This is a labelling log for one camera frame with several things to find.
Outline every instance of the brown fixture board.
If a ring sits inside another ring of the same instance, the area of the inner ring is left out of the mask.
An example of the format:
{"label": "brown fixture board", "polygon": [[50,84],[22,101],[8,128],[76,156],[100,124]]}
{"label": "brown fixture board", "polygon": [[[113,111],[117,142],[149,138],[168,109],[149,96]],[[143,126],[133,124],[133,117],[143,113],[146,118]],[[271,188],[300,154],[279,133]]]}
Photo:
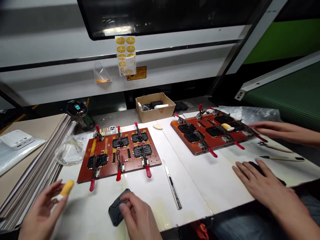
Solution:
{"label": "brown fixture board", "polygon": [[[118,149],[112,147],[112,140],[117,139],[118,134],[105,136],[104,140],[101,142],[99,142],[99,137],[89,139],[86,153],[84,155],[84,159],[80,168],[77,183],[88,182],[92,179],[92,169],[89,170],[87,165],[88,165],[89,157],[94,155],[107,154],[109,158],[109,160],[107,161],[107,164],[100,168],[100,176],[97,179],[117,175],[118,161],[116,156],[115,156],[115,162],[112,163],[113,153],[115,153],[117,150],[120,150],[120,162],[125,164],[125,171],[122,172],[122,174],[131,172],[131,171],[136,171],[136,170],[143,170],[145,174],[147,174],[145,168],[142,167],[141,159],[139,157],[136,158],[132,153],[134,147],[141,146],[141,145],[149,144],[152,149],[152,154],[149,156],[146,156],[149,160],[150,167],[161,165],[162,164],[161,159],[152,141],[148,128],[141,128],[140,132],[141,133],[145,132],[148,135],[148,140],[145,141],[144,144],[142,144],[142,142],[139,142],[139,143],[132,142],[131,137],[133,134],[136,134],[136,130],[132,130],[132,131],[122,133],[122,137],[128,137],[129,145],[126,147],[120,147]],[[128,157],[128,149],[129,149],[131,158]]]}
{"label": "brown fixture board", "polygon": [[[225,118],[223,122],[218,122],[216,117],[218,117],[218,119],[220,118]],[[223,117],[222,113],[219,113],[217,116],[213,115],[213,114],[204,114],[202,116],[202,119],[199,121],[198,119],[196,119],[195,117],[192,117],[192,118],[187,118],[185,119],[187,122],[193,124],[195,126],[196,129],[194,130],[197,130],[199,131],[200,133],[202,133],[204,135],[204,140],[208,143],[209,147],[212,149],[212,150],[215,150],[215,149],[219,149],[219,148],[223,148],[223,147],[227,147],[227,146],[231,146],[231,145],[234,145],[233,142],[231,143],[226,143],[224,140],[222,140],[221,137],[223,137],[223,135],[218,135],[216,137],[213,137],[212,135],[210,135],[206,129],[207,128],[211,128],[211,127],[214,127],[216,125],[221,125],[222,123],[227,123],[227,124],[231,124],[233,122],[237,122],[235,121],[232,117],[229,117],[229,119],[227,119],[228,117]],[[197,155],[197,154],[200,154],[200,153],[204,153],[204,152],[207,152],[208,150],[202,150],[199,146],[198,146],[198,143],[199,141],[194,141],[194,142],[190,142],[186,139],[185,137],[185,134],[182,133],[180,131],[180,129],[178,128],[179,125],[183,125],[183,124],[179,124],[178,121],[172,121],[170,123],[171,127],[175,130],[175,132],[179,135],[179,137],[182,139],[182,141],[186,144],[186,146],[189,148],[189,150],[192,152],[193,155]],[[240,124],[237,124],[237,123],[234,123],[239,129],[241,128],[240,127]],[[255,138],[255,136],[251,136],[251,137],[247,137],[245,134],[243,134],[243,130],[233,130],[232,132],[229,132],[230,135],[235,139],[235,141],[237,141],[238,143],[241,143],[241,142],[245,142],[249,139],[252,139],[252,138]]]}

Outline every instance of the white table surface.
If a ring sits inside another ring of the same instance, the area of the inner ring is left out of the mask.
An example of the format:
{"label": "white table surface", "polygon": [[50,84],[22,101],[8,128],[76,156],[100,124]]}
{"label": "white table surface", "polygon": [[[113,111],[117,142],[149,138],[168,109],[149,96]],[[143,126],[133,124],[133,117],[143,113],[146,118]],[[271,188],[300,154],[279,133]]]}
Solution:
{"label": "white table surface", "polygon": [[[53,239],[129,239],[124,221],[114,227],[108,214],[109,206],[126,188],[150,205],[160,231],[213,215],[164,133],[153,128],[156,123],[142,123],[139,128],[148,127],[158,154],[171,173],[182,209],[176,206],[163,164],[150,168],[151,178],[145,170],[139,170],[122,174],[119,182],[116,176],[96,180],[93,192],[89,191],[90,182],[75,184]],[[134,129],[131,125],[121,131]],[[63,167],[59,178],[76,182],[80,167]]]}
{"label": "white table surface", "polygon": [[[196,114],[188,113],[183,117]],[[181,210],[177,209],[162,164],[150,168],[151,178],[146,176],[145,170],[139,170],[122,174],[119,182],[116,176],[96,180],[93,192],[89,191],[90,182],[75,184],[52,239],[129,239],[124,221],[114,227],[108,214],[109,206],[126,188],[150,205],[160,231],[212,216],[254,200],[231,168],[235,161],[254,161],[255,157],[262,155],[292,154],[258,146],[259,140],[253,139],[241,143],[245,151],[231,146],[215,151],[218,158],[210,153],[193,156],[170,126],[174,119],[177,118],[141,123],[139,128],[148,127],[158,154],[166,161],[181,201]],[[162,131],[153,128],[156,123],[162,125]],[[122,127],[121,131],[134,129],[135,126],[131,125]],[[264,161],[289,186],[320,178],[320,168],[309,161]],[[63,167],[59,178],[63,182],[76,182],[80,167]]]}

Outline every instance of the cardboard box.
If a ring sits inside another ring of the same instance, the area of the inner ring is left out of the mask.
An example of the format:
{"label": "cardboard box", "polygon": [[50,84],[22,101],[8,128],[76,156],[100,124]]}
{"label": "cardboard box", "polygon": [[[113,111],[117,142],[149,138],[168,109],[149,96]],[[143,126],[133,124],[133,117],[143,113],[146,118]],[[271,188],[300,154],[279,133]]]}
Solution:
{"label": "cardboard box", "polygon": [[[169,106],[159,109],[147,110],[143,112],[141,111],[138,105],[138,102],[141,105],[143,105],[150,104],[154,101],[161,101],[163,102],[163,104],[169,104]],[[176,104],[173,101],[171,101],[170,98],[168,98],[164,93],[155,93],[136,98],[136,108],[142,123],[172,117],[175,107]]]}

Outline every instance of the jeans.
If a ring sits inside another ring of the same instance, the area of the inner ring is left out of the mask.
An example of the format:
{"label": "jeans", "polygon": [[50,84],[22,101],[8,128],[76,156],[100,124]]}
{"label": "jeans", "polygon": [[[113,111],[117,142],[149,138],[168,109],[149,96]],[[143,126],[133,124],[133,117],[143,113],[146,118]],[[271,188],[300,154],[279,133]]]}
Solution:
{"label": "jeans", "polygon": [[[305,189],[297,194],[320,226],[320,201]],[[215,215],[210,230],[220,240],[288,239],[271,212],[258,201]]]}

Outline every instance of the stack of boards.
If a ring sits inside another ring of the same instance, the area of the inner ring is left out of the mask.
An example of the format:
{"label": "stack of boards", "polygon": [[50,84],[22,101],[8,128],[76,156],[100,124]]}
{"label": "stack of boards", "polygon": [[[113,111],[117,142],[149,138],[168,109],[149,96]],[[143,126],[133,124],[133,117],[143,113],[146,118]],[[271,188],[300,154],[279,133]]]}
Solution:
{"label": "stack of boards", "polygon": [[54,151],[75,127],[70,116],[60,114],[15,122],[2,133],[20,129],[48,141],[0,177],[0,230],[19,227],[39,193],[57,179],[62,166],[54,160]]}

